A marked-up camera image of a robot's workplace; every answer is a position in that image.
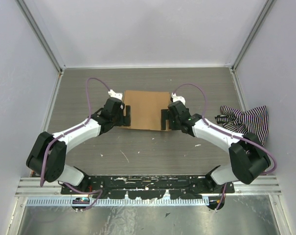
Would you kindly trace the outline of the brown cardboard box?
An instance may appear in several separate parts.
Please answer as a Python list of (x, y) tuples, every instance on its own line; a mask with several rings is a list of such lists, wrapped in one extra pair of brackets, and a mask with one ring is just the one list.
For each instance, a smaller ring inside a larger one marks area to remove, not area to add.
[(169, 92), (126, 90), (123, 101), (131, 106), (131, 125), (126, 129), (161, 130), (161, 110), (167, 109), (170, 104)]

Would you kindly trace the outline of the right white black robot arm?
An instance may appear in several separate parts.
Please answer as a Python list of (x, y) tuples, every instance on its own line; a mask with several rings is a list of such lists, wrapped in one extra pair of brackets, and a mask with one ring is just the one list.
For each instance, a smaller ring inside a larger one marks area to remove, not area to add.
[(206, 140), (229, 154), (230, 163), (219, 165), (205, 175), (207, 189), (218, 193), (224, 184), (239, 181), (249, 185), (271, 166), (269, 153), (257, 135), (239, 134), (213, 124), (204, 116), (191, 115), (181, 101), (161, 110), (161, 130), (180, 130), (192, 137)]

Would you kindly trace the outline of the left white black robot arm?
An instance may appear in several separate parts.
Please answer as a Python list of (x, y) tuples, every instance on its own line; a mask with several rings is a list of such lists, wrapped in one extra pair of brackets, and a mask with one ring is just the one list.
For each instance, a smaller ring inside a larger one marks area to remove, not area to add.
[(40, 185), (44, 182), (60, 181), (72, 186), (78, 194), (89, 190), (90, 183), (86, 173), (65, 163), (67, 154), (85, 141), (107, 133), (115, 126), (130, 126), (131, 106), (115, 97), (109, 97), (104, 105), (80, 124), (67, 130), (38, 135), (26, 166), (40, 176)]

